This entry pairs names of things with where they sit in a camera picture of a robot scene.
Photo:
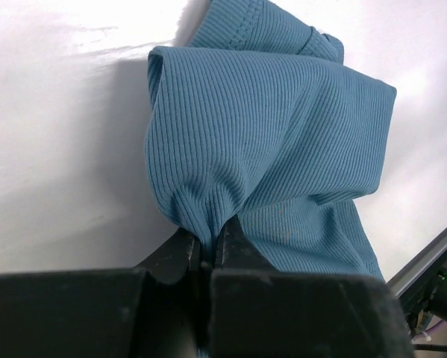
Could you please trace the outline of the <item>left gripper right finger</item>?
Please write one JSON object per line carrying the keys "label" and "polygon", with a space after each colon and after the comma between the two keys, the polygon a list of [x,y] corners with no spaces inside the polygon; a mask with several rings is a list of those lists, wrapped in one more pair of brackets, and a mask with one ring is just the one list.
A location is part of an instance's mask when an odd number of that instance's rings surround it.
{"label": "left gripper right finger", "polygon": [[210,279],[212,357],[411,357],[397,299],[364,275],[277,271],[229,220]]}

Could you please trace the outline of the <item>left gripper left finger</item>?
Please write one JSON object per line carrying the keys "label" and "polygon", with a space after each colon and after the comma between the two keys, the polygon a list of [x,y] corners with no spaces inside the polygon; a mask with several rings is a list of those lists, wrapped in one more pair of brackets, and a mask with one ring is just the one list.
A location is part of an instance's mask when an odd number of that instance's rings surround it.
{"label": "left gripper left finger", "polygon": [[201,245],[177,230],[131,268],[0,274],[0,357],[162,357],[207,341]]}

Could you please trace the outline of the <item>teal tank top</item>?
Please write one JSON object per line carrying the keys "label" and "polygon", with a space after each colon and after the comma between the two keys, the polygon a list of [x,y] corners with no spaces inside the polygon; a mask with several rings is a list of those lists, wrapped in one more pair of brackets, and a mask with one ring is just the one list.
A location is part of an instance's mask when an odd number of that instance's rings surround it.
{"label": "teal tank top", "polygon": [[270,1],[213,1],[148,58],[146,165],[160,211],[216,252],[224,224],[276,268],[380,277],[354,200],[379,186],[396,90]]}

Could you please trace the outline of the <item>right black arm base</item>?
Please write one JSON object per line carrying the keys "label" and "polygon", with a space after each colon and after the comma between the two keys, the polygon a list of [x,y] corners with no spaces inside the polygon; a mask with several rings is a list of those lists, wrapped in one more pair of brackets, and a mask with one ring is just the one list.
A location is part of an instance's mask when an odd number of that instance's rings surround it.
{"label": "right black arm base", "polygon": [[411,336],[421,334],[423,317],[434,315],[447,322],[447,249],[396,292]]}

